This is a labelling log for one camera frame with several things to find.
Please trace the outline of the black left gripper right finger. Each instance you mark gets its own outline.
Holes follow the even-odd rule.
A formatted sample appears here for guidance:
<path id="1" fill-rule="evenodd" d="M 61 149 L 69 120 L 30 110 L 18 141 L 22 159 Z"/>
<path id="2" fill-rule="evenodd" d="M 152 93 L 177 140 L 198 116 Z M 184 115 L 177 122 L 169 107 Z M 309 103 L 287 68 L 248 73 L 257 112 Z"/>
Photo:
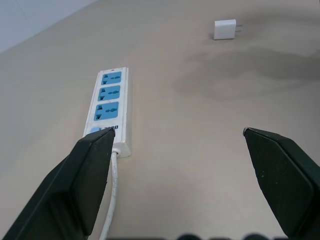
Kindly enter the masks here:
<path id="1" fill-rule="evenodd" d="M 243 130 L 258 185 L 284 234 L 320 240 L 320 166 L 292 139 Z"/>

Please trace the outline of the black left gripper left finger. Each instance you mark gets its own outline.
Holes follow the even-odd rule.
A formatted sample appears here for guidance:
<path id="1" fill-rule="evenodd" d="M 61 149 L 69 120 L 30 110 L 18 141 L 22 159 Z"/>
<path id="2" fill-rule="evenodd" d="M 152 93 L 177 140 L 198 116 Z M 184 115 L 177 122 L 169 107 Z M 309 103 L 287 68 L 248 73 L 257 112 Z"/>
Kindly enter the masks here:
<path id="1" fill-rule="evenodd" d="M 87 134 L 43 179 L 2 240 L 87 240 L 107 185 L 113 128 Z"/>

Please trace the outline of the white plug adapter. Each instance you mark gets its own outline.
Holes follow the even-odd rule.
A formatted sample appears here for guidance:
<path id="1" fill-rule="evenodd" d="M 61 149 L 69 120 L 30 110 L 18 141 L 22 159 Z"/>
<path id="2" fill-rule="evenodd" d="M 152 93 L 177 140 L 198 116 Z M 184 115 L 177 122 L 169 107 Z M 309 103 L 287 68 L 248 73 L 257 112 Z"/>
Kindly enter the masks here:
<path id="1" fill-rule="evenodd" d="M 242 24 L 237 24 L 236 19 L 216 20 L 214 22 L 214 40 L 232 40 L 237 32 L 241 32 Z"/>

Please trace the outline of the white power strip blue sockets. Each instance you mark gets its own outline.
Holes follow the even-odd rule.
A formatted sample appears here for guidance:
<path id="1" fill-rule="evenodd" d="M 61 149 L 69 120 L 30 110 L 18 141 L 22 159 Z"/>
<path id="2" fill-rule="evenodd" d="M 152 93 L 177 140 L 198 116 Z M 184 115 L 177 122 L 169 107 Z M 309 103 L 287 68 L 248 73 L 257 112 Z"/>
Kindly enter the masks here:
<path id="1" fill-rule="evenodd" d="M 98 73 L 83 135 L 113 128 L 112 150 L 119 158 L 132 153 L 132 82 L 129 68 L 120 67 Z"/>

